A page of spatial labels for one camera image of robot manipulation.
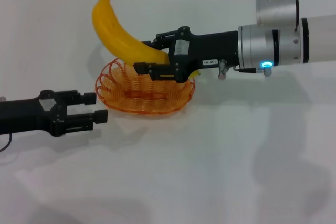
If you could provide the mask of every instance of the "basket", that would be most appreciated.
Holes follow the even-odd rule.
[[[195,80],[186,83],[152,81],[138,75],[120,59],[107,64],[96,80],[96,94],[107,107],[142,115],[169,114],[182,109],[195,92]]]

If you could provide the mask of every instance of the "white table surface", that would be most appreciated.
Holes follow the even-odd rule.
[[[0,96],[93,91],[113,59],[93,30],[96,1],[0,0]],[[256,20],[255,0],[112,3],[140,40]],[[336,14],[336,0],[300,5],[302,17]],[[335,223],[335,68],[277,67],[268,79],[230,71],[224,82],[202,71],[178,114],[112,112],[92,132],[14,134],[0,154],[1,223]]]

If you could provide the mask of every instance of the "yellow banana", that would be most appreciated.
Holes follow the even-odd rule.
[[[119,24],[110,0],[99,0],[92,13],[95,31],[104,46],[128,65],[137,62],[169,64],[168,54],[151,48],[128,34]],[[192,73],[190,78],[199,75]]]

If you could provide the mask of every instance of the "black cable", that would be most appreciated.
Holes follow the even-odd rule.
[[[5,147],[3,147],[3,148],[0,150],[0,152],[3,152],[4,150],[6,150],[6,149],[10,146],[11,143],[12,143],[12,134],[9,134],[9,140],[8,140],[8,143],[7,143],[7,145],[6,145]]]

